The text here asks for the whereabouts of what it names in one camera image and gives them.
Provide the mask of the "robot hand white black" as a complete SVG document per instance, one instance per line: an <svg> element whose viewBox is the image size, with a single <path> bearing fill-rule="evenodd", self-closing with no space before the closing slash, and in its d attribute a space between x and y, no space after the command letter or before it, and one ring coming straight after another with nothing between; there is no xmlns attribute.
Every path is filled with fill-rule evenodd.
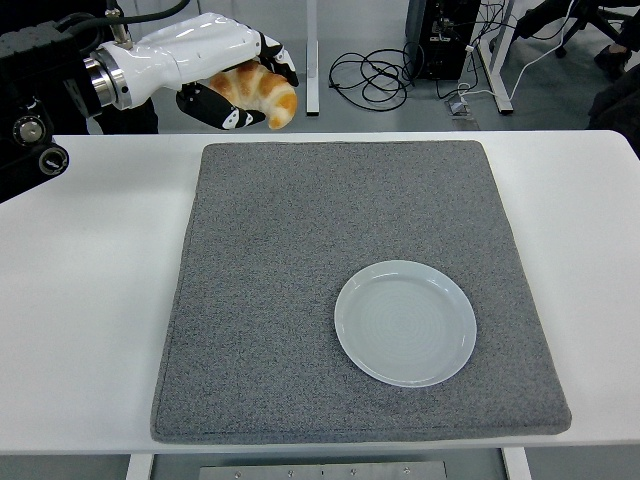
<svg viewBox="0 0 640 480"><path fill-rule="evenodd" d="M129 48L106 42L90 61L101 103L120 110L170 89L183 113L214 128L266 122L278 130L298 107L299 82L284 46L211 12L148 34Z"/></svg>

